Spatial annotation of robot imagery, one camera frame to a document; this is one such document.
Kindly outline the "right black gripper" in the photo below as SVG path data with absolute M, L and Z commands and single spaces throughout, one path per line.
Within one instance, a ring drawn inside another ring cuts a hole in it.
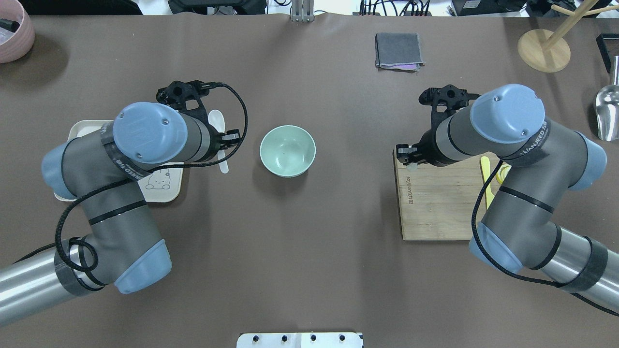
M 458 110 L 469 105 L 470 101 L 478 99 L 479 93 L 470 93 L 467 89 L 460 89 L 454 85 L 442 88 L 427 88 L 418 97 L 422 105 L 431 106 L 431 128 L 424 133 L 419 143 L 429 143 L 431 136 L 436 133 L 438 126 Z M 396 159 L 404 166 L 422 162 L 422 154 L 415 145 L 396 145 Z

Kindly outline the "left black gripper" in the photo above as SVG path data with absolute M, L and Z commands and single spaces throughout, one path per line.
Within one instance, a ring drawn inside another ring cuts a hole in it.
M 208 111 L 201 99 L 207 96 L 212 88 L 214 88 L 212 82 L 173 81 L 157 91 L 156 101 L 208 125 Z M 221 148 L 232 148 L 239 143 L 241 143 L 239 129 L 221 133 Z

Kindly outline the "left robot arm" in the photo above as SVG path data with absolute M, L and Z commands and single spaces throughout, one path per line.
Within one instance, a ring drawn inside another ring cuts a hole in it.
M 135 102 L 97 131 L 51 150 L 41 164 L 54 194 L 71 200 L 54 242 L 1 271 L 6 326 L 113 284 L 140 291 L 164 278 L 172 261 L 139 181 L 167 168 L 210 167 L 221 150 L 239 150 L 246 129 L 219 131 L 202 99 L 223 82 L 180 82 L 156 102 Z

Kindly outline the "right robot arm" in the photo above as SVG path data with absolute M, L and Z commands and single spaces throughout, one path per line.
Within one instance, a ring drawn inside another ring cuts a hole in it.
M 510 170 L 482 220 L 471 217 L 471 253 L 512 278 L 555 287 L 618 315 L 618 254 L 552 222 L 567 191 L 590 187 L 605 171 L 605 150 L 546 116 L 529 87 L 508 84 L 482 95 L 431 87 L 431 128 L 414 145 L 396 145 L 406 166 L 446 167 L 486 152 Z

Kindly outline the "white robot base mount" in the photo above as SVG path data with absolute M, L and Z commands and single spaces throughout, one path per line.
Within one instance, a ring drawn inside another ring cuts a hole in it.
M 237 348 L 363 348 L 362 333 L 352 331 L 245 333 Z

